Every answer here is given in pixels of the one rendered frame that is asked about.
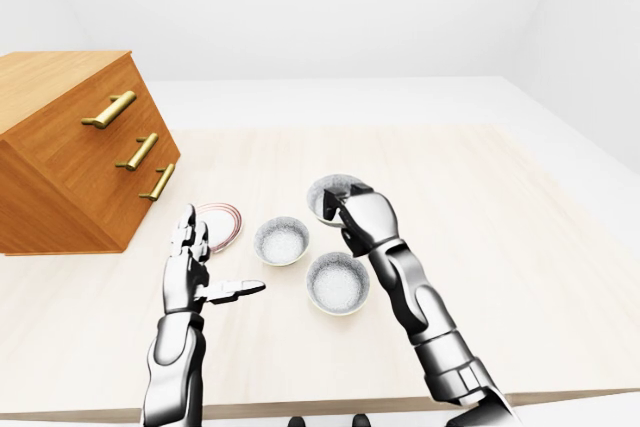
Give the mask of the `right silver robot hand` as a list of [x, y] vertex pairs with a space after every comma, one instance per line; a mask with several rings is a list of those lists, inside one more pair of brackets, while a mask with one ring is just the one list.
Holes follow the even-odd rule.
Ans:
[[323, 218], [330, 220], [336, 213], [342, 220], [342, 237], [354, 257], [399, 238], [398, 220], [390, 202], [365, 183], [324, 189]]

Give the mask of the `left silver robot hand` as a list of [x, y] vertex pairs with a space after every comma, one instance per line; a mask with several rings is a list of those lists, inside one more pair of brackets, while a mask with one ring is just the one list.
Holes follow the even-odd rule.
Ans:
[[224, 304], [266, 289], [259, 280], [210, 281], [209, 230], [187, 204], [171, 237], [170, 255], [163, 277], [164, 313], [200, 313], [205, 303]]

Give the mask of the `black patterned bowl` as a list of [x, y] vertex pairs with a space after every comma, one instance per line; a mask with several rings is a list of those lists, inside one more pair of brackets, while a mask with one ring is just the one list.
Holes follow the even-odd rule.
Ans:
[[275, 217], [262, 224], [254, 236], [254, 251], [266, 264], [287, 266], [297, 262], [307, 251], [310, 234], [299, 219]]
[[370, 277], [357, 259], [343, 252], [330, 252], [310, 265], [306, 289], [311, 302], [324, 313], [347, 316], [366, 303]]
[[338, 214], [331, 220], [323, 216], [324, 193], [326, 188], [338, 187], [342, 190], [349, 190], [353, 183], [360, 183], [357, 177], [347, 174], [330, 174], [316, 180], [307, 192], [307, 205], [315, 217], [323, 224], [330, 227], [342, 228], [343, 223]]

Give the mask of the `white plate with red rings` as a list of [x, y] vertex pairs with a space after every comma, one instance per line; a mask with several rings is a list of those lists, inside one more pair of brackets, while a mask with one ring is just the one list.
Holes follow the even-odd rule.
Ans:
[[218, 253], [228, 247], [241, 232], [243, 219], [240, 211], [228, 203], [216, 202], [196, 207], [197, 220], [205, 222], [209, 232], [209, 247]]

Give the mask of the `small wooden drawer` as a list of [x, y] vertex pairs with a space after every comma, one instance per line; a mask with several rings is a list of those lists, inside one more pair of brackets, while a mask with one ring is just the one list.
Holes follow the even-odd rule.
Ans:
[[98, 225], [114, 242], [116, 251], [124, 251], [140, 223], [146, 216], [152, 201], [138, 196], [150, 192], [161, 176], [157, 168], [173, 163], [177, 157], [164, 162], [152, 161], [136, 171], [112, 167], [89, 198], [91, 213]]

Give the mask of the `medium wooden drawer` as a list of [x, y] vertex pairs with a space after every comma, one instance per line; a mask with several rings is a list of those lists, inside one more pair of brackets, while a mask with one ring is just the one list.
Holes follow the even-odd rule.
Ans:
[[96, 220], [89, 207], [91, 194], [108, 171], [116, 167], [116, 162], [127, 161], [139, 148], [136, 138], [151, 133], [157, 133], [159, 139], [136, 170], [150, 165], [152, 161], [164, 162], [168, 158], [180, 157], [171, 135], [158, 127], [115, 132], [81, 126], [74, 136], [66, 138], [62, 144], [47, 152], [44, 162], [55, 178], [74, 195], [79, 205]]

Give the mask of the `wooden cabinet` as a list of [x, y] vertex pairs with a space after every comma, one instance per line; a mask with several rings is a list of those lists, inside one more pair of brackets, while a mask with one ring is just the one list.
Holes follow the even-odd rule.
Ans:
[[74, 195], [0, 136], [0, 253], [118, 253]]

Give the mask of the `large wooden drawer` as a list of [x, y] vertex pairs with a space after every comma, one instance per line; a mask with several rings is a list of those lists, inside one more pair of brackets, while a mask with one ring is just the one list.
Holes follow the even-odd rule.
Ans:
[[106, 129], [158, 127], [169, 133], [128, 51], [8, 54], [0, 58], [0, 136], [62, 183], [45, 165], [46, 153], [79, 127], [94, 127], [81, 119], [96, 117], [112, 95], [126, 91], [136, 100]]

